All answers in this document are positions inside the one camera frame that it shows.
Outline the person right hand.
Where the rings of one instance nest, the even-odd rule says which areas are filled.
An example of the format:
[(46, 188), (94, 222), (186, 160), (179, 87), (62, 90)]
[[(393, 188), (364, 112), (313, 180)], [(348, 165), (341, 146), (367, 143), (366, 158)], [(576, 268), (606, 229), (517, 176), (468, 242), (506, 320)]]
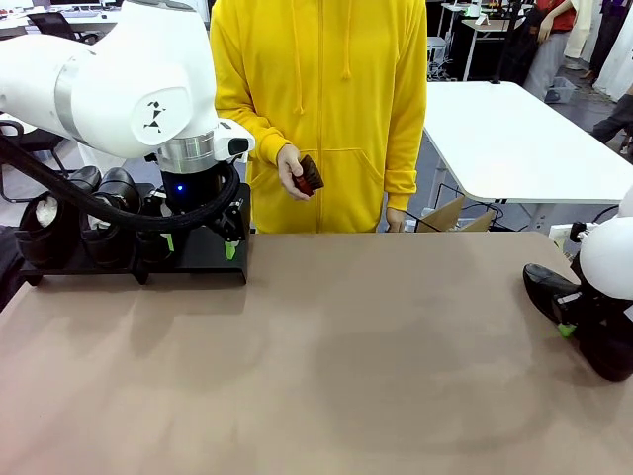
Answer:
[(292, 144), (285, 144), (277, 154), (277, 168), (281, 184), (296, 200), (308, 201), (310, 196), (303, 193), (295, 184), (294, 179), (303, 176), (300, 164), (300, 151)]

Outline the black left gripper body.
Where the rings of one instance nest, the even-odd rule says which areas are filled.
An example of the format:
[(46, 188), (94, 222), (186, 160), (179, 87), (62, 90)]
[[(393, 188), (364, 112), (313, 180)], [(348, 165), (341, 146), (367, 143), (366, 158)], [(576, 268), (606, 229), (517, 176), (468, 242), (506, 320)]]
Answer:
[(174, 215), (208, 208), (210, 203), (218, 204), (223, 179), (214, 168), (189, 174), (167, 171), (161, 171), (160, 174), (166, 206)]

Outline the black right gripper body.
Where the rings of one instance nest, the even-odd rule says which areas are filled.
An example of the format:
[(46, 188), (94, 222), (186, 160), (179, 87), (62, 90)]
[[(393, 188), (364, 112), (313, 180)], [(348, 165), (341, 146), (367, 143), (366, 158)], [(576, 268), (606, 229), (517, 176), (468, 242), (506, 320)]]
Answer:
[(626, 324), (626, 301), (601, 293), (580, 291), (576, 306), (575, 324), (580, 327), (602, 324), (608, 327)]

